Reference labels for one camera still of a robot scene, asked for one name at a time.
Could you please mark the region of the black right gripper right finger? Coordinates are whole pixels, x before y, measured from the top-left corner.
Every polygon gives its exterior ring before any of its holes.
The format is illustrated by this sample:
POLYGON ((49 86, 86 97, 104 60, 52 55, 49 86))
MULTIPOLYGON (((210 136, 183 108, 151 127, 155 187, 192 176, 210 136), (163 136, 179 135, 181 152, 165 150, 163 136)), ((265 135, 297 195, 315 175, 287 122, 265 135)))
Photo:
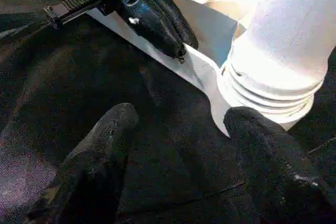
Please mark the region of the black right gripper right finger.
POLYGON ((335 189, 283 127, 244 106, 223 122, 262 223, 335 223, 335 189))

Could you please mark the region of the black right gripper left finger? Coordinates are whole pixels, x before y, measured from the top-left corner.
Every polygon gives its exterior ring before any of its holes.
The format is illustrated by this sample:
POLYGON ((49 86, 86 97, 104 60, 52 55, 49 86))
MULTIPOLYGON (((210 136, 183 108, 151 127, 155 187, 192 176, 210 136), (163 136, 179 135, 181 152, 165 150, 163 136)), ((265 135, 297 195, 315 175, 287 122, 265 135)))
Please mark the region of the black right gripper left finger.
POLYGON ((25 223, 114 223, 138 120, 130 103, 108 110, 65 158, 25 223))

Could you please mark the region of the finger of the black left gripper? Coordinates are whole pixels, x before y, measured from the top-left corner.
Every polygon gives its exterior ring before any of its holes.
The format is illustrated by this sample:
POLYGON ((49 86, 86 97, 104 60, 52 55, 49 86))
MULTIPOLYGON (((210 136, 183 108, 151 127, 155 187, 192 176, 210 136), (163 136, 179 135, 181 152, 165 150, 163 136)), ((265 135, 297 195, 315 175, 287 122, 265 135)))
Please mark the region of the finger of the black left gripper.
POLYGON ((181 37, 182 42, 198 49, 197 37, 176 3, 173 0, 154 0, 154 2, 168 16, 168 20, 181 37))

